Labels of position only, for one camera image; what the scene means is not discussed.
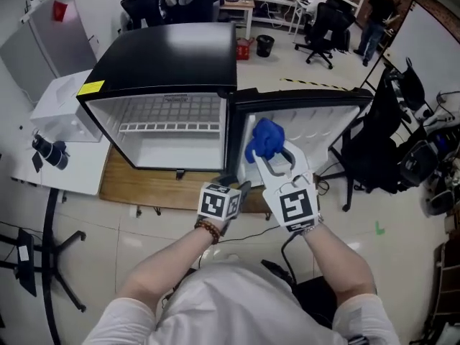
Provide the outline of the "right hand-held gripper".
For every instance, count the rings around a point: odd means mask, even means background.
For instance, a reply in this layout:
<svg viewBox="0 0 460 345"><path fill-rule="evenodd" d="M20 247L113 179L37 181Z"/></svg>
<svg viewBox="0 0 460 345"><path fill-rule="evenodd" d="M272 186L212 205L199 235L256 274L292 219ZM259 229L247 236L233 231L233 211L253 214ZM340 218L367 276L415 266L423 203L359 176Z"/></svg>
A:
<svg viewBox="0 0 460 345"><path fill-rule="evenodd" d="M285 140L282 155L271 160L252 152L261 180L265 186L263 197L278 224L290 233L313 225L318 217L318 192L308 159L302 149ZM288 178L288 161L293 178Z"/></svg>

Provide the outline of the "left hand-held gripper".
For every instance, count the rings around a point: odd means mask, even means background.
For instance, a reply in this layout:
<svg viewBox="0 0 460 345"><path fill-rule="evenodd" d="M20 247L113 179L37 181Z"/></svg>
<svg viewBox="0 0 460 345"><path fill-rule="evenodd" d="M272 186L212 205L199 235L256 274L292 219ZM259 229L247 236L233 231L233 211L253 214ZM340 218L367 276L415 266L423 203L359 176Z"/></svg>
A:
<svg viewBox="0 0 460 345"><path fill-rule="evenodd" d="M225 234L230 221L242 212L252 183L248 180L238 189L223 186L238 183L237 177L233 174L219 175L214 178L214 182L203 184L197 213L199 218L220 221L223 224L221 233Z"/></svg>

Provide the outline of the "blue cleaning cloth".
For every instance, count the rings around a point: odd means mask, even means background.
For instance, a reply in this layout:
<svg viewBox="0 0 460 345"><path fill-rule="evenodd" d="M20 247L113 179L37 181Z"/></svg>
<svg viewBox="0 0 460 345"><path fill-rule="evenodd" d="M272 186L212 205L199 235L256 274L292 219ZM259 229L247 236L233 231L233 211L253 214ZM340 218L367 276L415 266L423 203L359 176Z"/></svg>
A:
<svg viewBox="0 0 460 345"><path fill-rule="evenodd" d="M252 130L244 155L249 164L255 163L254 155L271 160L276 154L281 153L285 142L284 129L273 121L262 118Z"/></svg>

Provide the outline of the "black mini fridge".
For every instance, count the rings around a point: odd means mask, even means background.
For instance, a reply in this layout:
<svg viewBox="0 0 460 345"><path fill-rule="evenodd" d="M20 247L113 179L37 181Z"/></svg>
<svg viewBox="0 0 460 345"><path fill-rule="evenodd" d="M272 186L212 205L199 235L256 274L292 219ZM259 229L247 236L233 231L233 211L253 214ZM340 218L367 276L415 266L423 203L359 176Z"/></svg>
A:
<svg viewBox="0 0 460 345"><path fill-rule="evenodd" d="M316 171L372 101L372 94L359 88L238 89L236 30L228 23L171 24L124 33L85 83L96 81L104 81L101 90L77 95L78 101L133 168L220 172L254 186L262 180L244 151L260 119L280 125L285 139L302 149ZM225 99L220 132L119 132L131 99L181 94Z"/></svg>

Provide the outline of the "person's left forearm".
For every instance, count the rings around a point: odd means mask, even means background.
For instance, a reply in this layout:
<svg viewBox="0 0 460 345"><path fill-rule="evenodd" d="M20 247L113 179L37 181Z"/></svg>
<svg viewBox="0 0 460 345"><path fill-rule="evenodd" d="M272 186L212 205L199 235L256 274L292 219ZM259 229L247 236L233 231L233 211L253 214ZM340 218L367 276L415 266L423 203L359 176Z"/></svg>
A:
<svg viewBox="0 0 460 345"><path fill-rule="evenodd" d="M184 277L193 263L213 243L213 236L197 228L141 261L128 275L117 298L144 303L153 312L160 299Z"/></svg>

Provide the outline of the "yellow black floor tape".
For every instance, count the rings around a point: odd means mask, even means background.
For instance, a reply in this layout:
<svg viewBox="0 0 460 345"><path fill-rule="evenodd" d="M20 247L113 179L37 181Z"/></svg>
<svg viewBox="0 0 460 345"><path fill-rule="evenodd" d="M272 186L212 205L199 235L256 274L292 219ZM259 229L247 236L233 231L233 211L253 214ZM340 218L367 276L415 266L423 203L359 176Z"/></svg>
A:
<svg viewBox="0 0 460 345"><path fill-rule="evenodd" d="M288 83L298 83L298 84L303 84L306 86L315 86L315 87L322 87L322 88L330 88L338 91L348 91L347 88L342 87L342 86L335 86L335 85L329 85L325 83L318 83L318 82L311 82L311 81L304 81L304 80L293 80L290 78L281 78L280 81L285 81Z"/></svg>

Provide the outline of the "wooden top table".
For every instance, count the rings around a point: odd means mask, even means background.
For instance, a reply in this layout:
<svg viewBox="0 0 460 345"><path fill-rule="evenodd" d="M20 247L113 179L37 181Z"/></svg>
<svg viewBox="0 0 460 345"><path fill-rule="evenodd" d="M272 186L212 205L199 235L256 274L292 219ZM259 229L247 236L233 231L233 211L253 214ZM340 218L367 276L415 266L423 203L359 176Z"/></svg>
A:
<svg viewBox="0 0 460 345"><path fill-rule="evenodd" d="M98 196L129 205L196 211L202 185L218 176L217 172L187 171L178 180L175 171L137 170L112 147Z"/></svg>

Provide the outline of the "black waist pack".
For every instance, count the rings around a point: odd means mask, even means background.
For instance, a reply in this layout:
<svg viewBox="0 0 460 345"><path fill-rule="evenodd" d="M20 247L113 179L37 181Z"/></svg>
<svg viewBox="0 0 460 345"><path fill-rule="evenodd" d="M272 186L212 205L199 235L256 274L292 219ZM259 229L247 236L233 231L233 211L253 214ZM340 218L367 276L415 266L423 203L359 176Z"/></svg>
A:
<svg viewBox="0 0 460 345"><path fill-rule="evenodd" d="M284 270L281 266L265 259L261 261L261 264L265 268L267 268L273 275L280 278L281 280L284 280L290 287L295 287L295 279L288 271Z"/></svg>

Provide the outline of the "small wooden desk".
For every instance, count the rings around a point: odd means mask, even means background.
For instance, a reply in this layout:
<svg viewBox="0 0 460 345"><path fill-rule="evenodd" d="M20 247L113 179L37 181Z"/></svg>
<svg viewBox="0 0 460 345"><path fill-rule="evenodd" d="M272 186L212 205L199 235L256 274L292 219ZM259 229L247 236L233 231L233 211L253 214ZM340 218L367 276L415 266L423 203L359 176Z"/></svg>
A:
<svg viewBox="0 0 460 345"><path fill-rule="evenodd" d="M252 28L252 17L253 11L255 8L254 0L238 0L235 2L225 1L223 5L220 6L220 9L223 10L235 10L244 12L244 21L245 21L245 39L249 40L251 38L251 28Z"/></svg>

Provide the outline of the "yellow warning sticker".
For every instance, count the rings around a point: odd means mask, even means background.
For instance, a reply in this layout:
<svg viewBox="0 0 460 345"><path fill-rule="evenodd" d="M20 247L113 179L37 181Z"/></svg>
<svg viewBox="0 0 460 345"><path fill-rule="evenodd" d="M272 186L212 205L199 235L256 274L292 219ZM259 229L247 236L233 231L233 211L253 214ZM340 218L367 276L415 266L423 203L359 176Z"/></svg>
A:
<svg viewBox="0 0 460 345"><path fill-rule="evenodd" d="M84 83L80 88L78 95L83 96L91 93L98 93L104 84L104 80L91 82L91 83Z"/></svg>

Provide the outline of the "whiteboard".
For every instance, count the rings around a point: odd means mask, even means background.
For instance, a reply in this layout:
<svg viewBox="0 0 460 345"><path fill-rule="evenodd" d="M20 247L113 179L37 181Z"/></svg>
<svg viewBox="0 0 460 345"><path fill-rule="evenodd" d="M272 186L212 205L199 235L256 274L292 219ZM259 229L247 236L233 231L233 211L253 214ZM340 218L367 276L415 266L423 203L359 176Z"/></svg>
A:
<svg viewBox="0 0 460 345"><path fill-rule="evenodd" d="M460 90L460 42L416 1L384 57L400 72L410 59L430 106L436 105L438 93Z"/></svg>

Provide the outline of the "white microwave oven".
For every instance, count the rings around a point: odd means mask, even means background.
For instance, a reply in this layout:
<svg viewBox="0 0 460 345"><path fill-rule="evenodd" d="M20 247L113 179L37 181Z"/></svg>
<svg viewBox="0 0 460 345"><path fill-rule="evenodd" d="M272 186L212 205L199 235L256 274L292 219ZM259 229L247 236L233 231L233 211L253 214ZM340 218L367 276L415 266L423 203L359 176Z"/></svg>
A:
<svg viewBox="0 0 460 345"><path fill-rule="evenodd" d="M30 117L30 121L52 141L99 142L100 129L78 102L76 95L88 70L53 80Z"/></svg>

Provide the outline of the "black box with white label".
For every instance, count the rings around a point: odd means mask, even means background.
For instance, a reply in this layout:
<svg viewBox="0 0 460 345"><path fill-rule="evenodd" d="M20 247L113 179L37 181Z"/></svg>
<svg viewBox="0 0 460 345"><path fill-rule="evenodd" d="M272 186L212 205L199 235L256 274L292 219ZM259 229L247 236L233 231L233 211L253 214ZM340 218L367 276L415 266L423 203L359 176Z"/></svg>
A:
<svg viewBox="0 0 460 345"><path fill-rule="evenodd" d="M33 236L24 229L19 229L17 241L17 279L30 295L37 297Z"/></svg>

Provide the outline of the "tall grey fridge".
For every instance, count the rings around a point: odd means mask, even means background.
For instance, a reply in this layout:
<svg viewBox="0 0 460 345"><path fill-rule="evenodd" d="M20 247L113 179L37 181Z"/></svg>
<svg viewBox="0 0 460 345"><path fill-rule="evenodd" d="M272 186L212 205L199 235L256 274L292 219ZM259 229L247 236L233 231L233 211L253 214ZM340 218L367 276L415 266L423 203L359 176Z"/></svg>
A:
<svg viewBox="0 0 460 345"><path fill-rule="evenodd" d="M6 69L32 104L56 78L90 70L96 64L75 0L57 1L68 4L63 22L53 20L54 0L47 0L0 46Z"/></svg>

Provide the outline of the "red paper sheet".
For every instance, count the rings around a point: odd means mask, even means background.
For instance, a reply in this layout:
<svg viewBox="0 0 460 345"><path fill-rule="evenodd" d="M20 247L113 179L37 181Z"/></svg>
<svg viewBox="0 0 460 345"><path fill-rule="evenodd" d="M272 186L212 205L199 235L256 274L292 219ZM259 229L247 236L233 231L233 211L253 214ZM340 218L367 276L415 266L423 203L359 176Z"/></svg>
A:
<svg viewBox="0 0 460 345"><path fill-rule="evenodd" d="M55 22L63 22L68 4L54 0L52 5L52 17Z"/></svg>

